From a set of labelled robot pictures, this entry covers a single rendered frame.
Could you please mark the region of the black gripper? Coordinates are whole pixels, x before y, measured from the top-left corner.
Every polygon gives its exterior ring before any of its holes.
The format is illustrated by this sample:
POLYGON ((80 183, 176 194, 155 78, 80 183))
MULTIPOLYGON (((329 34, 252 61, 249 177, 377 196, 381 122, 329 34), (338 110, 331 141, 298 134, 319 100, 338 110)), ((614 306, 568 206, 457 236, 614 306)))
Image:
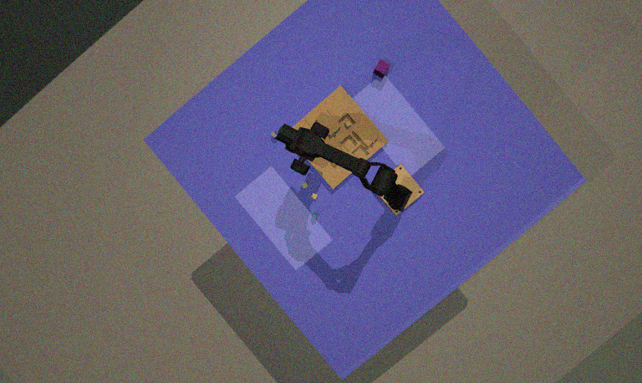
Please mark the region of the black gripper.
MULTIPOLYGON (((326 137, 327 137, 327 135, 329 133, 329 128, 319 124, 318 122, 314 122, 310 130, 313 130, 314 132, 316 132, 318 134, 318 136, 320 138, 322 137, 324 139, 326 139, 326 137)), ((296 172, 298 172, 298 173, 300 173, 300 174, 305 176, 307 174, 309 168, 310 168, 310 166, 304 164, 306 159, 309 160, 309 161, 313 161, 314 160, 314 158, 311 157, 311 156, 300 156, 298 160, 294 158, 293 163, 290 166, 291 169, 293 169, 294 171, 296 171, 296 172), (301 159, 302 159, 302 161, 301 161, 301 159)))

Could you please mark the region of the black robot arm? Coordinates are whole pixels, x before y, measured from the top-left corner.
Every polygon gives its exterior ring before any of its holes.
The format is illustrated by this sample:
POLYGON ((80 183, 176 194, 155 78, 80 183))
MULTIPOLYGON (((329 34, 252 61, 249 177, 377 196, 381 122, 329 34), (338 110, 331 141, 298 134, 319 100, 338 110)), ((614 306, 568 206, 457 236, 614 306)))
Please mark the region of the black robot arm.
POLYGON ((287 151, 299 156, 322 157, 348 171, 352 171, 352 174, 361 180, 364 188, 381 197, 384 195, 384 199, 394 210, 403 212, 410 199, 412 191, 395 183, 398 175, 394 169, 386 164, 369 162, 334 148, 326 144, 313 130, 303 127, 295 130, 293 127, 283 124, 278 131, 276 140, 284 143, 287 151), (365 176, 371 166, 380 166, 380 168, 369 185, 365 176))

